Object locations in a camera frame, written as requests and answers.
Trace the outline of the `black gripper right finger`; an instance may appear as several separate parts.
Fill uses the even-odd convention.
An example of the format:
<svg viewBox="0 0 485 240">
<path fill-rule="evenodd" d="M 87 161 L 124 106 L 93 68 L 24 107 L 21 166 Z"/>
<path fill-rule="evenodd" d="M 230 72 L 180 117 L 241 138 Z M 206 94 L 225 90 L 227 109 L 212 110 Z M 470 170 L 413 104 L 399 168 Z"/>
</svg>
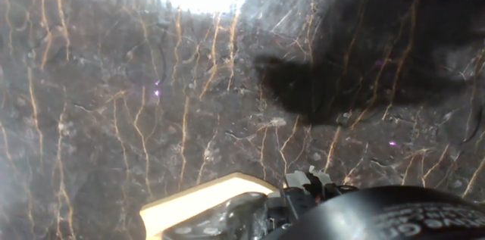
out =
<svg viewBox="0 0 485 240">
<path fill-rule="evenodd" d="M 348 192 L 356 192 L 358 188 L 352 185 L 337 185 L 327 173 L 310 166 L 308 170 L 308 191 L 314 197 L 336 197 Z"/>
</svg>

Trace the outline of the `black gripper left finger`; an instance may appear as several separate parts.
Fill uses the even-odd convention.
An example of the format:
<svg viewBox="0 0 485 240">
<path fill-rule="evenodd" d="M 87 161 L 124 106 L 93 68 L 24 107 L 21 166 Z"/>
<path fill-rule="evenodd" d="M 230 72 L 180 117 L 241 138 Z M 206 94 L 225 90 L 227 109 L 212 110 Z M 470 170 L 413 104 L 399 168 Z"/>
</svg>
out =
<svg viewBox="0 0 485 240">
<path fill-rule="evenodd" d="M 310 171 L 286 174 L 282 197 L 289 219 L 298 220 L 317 204 L 318 178 Z"/>
</svg>

